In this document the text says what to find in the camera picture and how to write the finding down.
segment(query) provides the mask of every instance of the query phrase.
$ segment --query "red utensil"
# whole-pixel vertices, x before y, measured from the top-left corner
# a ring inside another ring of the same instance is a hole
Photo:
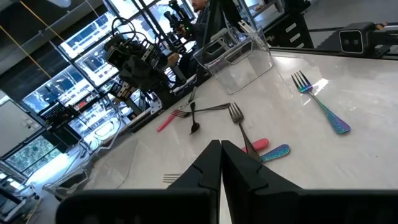
[[[184,109],[184,107],[188,106],[192,101],[193,101],[193,97],[195,97],[195,93],[197,92],[197,87],[194,86],[191,92],[191,96],[189,97],[189,100],[187,103],[185,103],[184,105],[181,105],[179,108],[177,108],[178,110],[182,110]],[[170,122],[172,122],[172,120],[175,118],[174,115],[170,115],[169,118],[167,118],[162,125],[160,125],[156,131],[160,132],[161,130],[163,130]]]
[[[269,144],[268,139],[262,138],[252,143],[254,150],[261,151],[265,149]],[[241,148],[245,153],[248,153],[246,147]]]

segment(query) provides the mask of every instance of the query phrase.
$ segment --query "window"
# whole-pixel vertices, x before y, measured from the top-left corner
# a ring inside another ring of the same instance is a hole
[[[194,15],[194,13],[192,12],[191,5],[189,3],[187,3],[186,0],[177,0],[177,2],[178,2],[178,5],[188,15],[190,15],[190,14]],[[172,32],[172,29],[170,27],[170,21],[164,16],[164,13],[167,11],[171,12],[172,14],[175,14],[175,11],[169,7],[169,1],[161,0],[161,1],[157,2],[155,5],[153,5],[152,7],[150,7],[149,10],[154,15],[156,21],[159,23],[159,25],[161,26],[161,28],[163,29],[165,34],[167,34],[168,32]],[[140,15],[135,20],[143,21],[142,26],[141,26],[142,30],[139,30],[136,27],[137,31],[144,33],[147,36],[148,40],[150,40],[151,42],[154,42],[155,34],[153,33],[152,29],[149,27],[147,22],[144,20],[144,18]],[[195,45],[195,42],[191,41],[190,43],[186,44],[185,47],[187,48],[187,50],[190,50],[194,45]]]
[[[35,172],[44,165],[43,163],[38,163],[36,161],[42,156],[46,155],[46,153],[50,152],[51,150],[53,151],[50,154],[53,157],[61,153],[43,136],[39,136],[31,141],[28,145],[18,150],[12,156],[8,157],[6,159],[6,162],[8,162],[20,172],[23,172],[27,168],[29,168],[27,170],[29,170],[30,172]]]
[[[119,15],[126,19],[138,12],[138,9],[131,0],[110,0],[110,3],[118,10]]]
[[[45,155],[43,158],[39,159],[35,164],[33,164],[31,167],[29,167],[28,169],[26,169],[24,171],[24,174],[27,176],[30,176],[31,174],[33,174],[34,172],[36,172],[37,170],[39,170],[41,167],[43,167],[44,165],[48,164],[51,160],[53,160],[54,158],[56,158],[58,155],[60,155],[61,152],[58,149],[54,149],[53,151],[51,151],[50,153],[48,153],[47,155]]]
[[[58,99],[65,106],[74,105],[94,88],[70,65],[23,99],[36,113]]]
[[[104,44],[110,39],[108,37],[95,48],[87,52],[76,61],[76,64],[88,75],[88,77],[99,86],[118,72],[118,69],[108,64],[105,60],[106,51]]]
[[[90,109],[79,115],[78,118],[69,122],[69,125],[81,137],[85,137],[89,133],[96,130],[104,122],[115,115],[114,109],[109,105],[108,101],[103,98],[95,103]]]
[[[105,14],[60,44],[60,48],[70,58],[75,58],[111,31],[114,18],[116,18],[116,16],[112,15],[110,12],[105,12]]]
[[[22,187],[22,184],[20,184],[18,181],[14,180],[13,178],[8,178],[7,182],[11,187],[13,187],[15,190],[18,190],[20,187]]]

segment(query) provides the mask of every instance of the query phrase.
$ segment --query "white marble table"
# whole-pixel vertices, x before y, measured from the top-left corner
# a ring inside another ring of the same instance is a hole
[[[236,102],[245,115],[249,138],[270,140],[263,153],[281,144],[290,146],[289,155],[265,166],[302,188],[398,189],[398,62],[272,55],[274,68],[233,95],[227,95],[214,78],[199,86],[197,109]],[[318,98],[351,126],[350,133],[335,134],[318,105],[297,91],[290,75],[299,70],[313,83]],[[227,110],[197,113],[201,128],[191,136],[190,117],[176,118],[157,133],[171,110],[188,97],[132,137],[138,143],[122,189],[166,188],[162,176],[184,172],[212,139],[244,145]],[[225,196],[221,198],[220,223],[230,223]]]

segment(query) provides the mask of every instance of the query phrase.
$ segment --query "man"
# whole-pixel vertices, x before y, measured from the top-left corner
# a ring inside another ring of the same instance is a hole
[[[193,24],[194,40],[196,44],[192,47],[191,52],[186,53],[180,60],[179,67],[185,77],[189,78],[196,74],[198,62],[192,57],[192,55],[203,47],[205,41],[205,30],[207,24],[207,18],[210,15],[210,3],[208,0],[192,0],[192,8],[194,12],[199,12],[197,22]],[[210,36],[216,34],[219,30],[225,27],[225,21],[221,9],[217,7],[218,12],[216,13],[215,19],[212,21],[213,28],[210,30]],[[185,37],[186,30],[182,25],[181,29],[177,31],[178,34]]]

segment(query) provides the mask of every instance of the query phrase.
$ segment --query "clear plastic container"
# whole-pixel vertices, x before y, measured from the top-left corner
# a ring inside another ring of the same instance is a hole
[[[194,57],[228,94],[236,93],[274,65],[262,29],[253,34],[240,33],[235,27],[224,29]]]

